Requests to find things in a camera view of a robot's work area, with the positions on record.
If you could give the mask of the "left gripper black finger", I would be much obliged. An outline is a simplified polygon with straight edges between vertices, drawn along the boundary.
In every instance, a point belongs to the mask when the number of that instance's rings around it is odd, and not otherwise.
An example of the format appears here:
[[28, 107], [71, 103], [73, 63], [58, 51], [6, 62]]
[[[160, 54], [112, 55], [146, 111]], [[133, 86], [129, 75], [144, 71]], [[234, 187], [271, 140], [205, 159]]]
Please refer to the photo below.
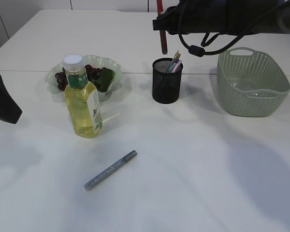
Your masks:
[[22, 110], [7, 91], [0, 75], [0, 120], [16, 124], [22, 115]]

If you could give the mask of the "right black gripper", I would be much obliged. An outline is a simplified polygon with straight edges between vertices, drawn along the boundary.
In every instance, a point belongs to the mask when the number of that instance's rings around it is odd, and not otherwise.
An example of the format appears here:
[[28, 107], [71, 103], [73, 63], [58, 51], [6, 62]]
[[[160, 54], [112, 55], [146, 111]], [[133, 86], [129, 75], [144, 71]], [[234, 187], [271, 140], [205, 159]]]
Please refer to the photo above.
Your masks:
[[[189, 4], [169, 7], [153, 20], [153, 30], [169, 34], [220, 32], [238, 34], [284, 0], [190, 0]], [[182, 26], [179, 28], [181, 14]], [[290, 34], [290, 5], [265, 16], [248, 31]]]

